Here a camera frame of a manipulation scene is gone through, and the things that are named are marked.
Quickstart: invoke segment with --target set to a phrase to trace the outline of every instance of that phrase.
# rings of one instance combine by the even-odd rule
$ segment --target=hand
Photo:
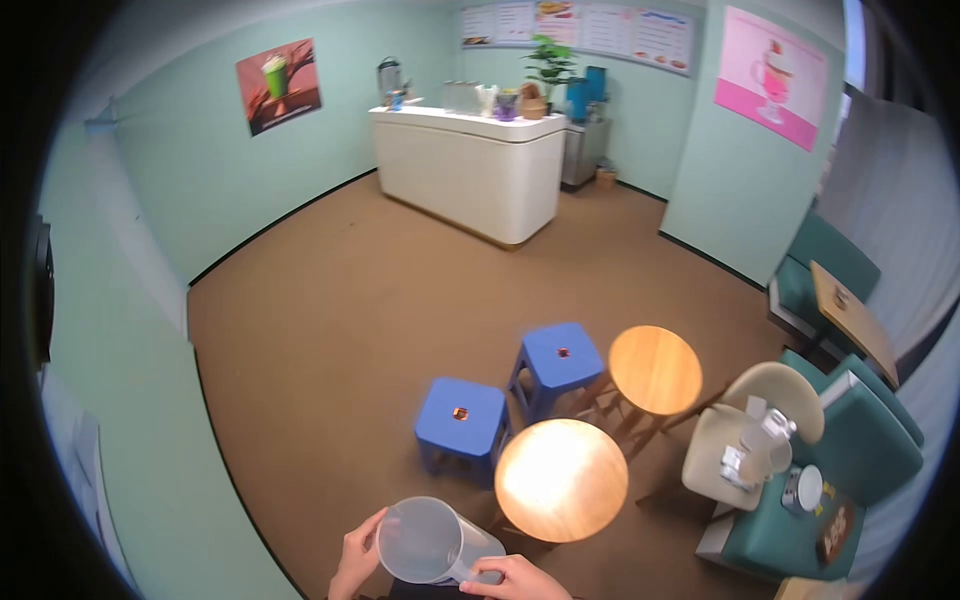
[[[373,575],[380,559],[373,549],[373,532],[387,509],[365,520],[359,527],[344,536],[344,551],[340,555],[337,574],[330,580],[327,593],[329,600],[349,600],[360,586]]]
[[[480,559],[473,564],[473,570],[478,573],[500,571],[503,579],[496,586],[464,581],[460,584],[460,591],[493,600],[571,600],[570,594],[556,579],[519,554]]]

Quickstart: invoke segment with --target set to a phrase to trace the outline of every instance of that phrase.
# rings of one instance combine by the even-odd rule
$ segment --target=teal booth seat
[[[816,332],[827,327],[828,321],[817,309],[811,260],[820,263],[862,302],[873,293],[880,269],[842,233],[812,210],[808,212],[771,281],[776,292],[776,297],[771,298],[771,309],[792,325],[797,326],[793,321],[799,320]],[[859,352],[836,329],[827,337],[844,352]]]
[[[836,495],[824,494],[819,516],[793,515],[780,504],[787,473],[775,476],[764,485],[756,510],[736,517],[721,556],[727,564],[768,577],[839,579],[850,572],[866,510],[923,466],[924,435],[859,357],[849,356],[829,375],[790,350],[780,361],[803,374],[825,403],[824,437],[813,445],[791,439],[794,464],[816,465]],[[855,506],[853,530],[837,559],[824,566],[816,556],[816,538],[846,498]]]

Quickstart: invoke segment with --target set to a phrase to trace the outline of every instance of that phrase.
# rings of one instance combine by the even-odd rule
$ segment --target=blue plastic stool
[[[533,391],[528,398],[517,377],[530,372]],[[604,371],[603,358],[579,323],[563,323],[523,336],[520,355],[507,389],[523,406],[527,425],[549,419],[557,398],[585,388]]]
[[[507,398],[479,383],[433,380],[414,429],[423,465],[431,474],[466,477],[493,489],[493,470],[513,435]]]

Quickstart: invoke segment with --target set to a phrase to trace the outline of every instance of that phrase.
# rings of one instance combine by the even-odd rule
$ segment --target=menu board
[[[469,7],[463,10],[463,45],[492,44],[495,40],[496,6]]]
[[[580,48],[586,52],[629,56],[633,50],[634,9],[615,4],[588,4]]]
[[[534,34],[579,52],[690,72],[692,17],[598,2],[502,2],[463,9],[465,47],[531,46]]]
[[[533,2],[496,5],[496,43],[530,43],[535,26],[533,5]]]
[[[580,37],[579,7],[573,2],[538,2],[537,33],[562,46],[576,46]]]
[[[690,17],[641,10],[634,19],[634,60],[685,73],[690,68]]]

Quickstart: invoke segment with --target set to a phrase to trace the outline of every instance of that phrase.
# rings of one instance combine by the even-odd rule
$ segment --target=brown floor
[[[705,396],[780,355],[787,337],[767,321],[763,293],[658,237],[664,208],[589,185],[561,194],[554,222],[508,253],[384,199],[371,175],[193,287],[190,334],[221,448],[309,597],[324,597],[342,534],[382,506],[429,494],[479,524],[492,516],[492,492],[420,467],[413,423],[434,377],[503,387],[523,333],[564,321],[583,324],[603,354],[635,324],[675,331],[700,357]],[[535,562],[591,600],[772,598],[776,586],[694,557],[703,498],[633,503],[679,477],[693,423],[634,460],[607,529]],[[389,584],[381,568],[361,591]]]

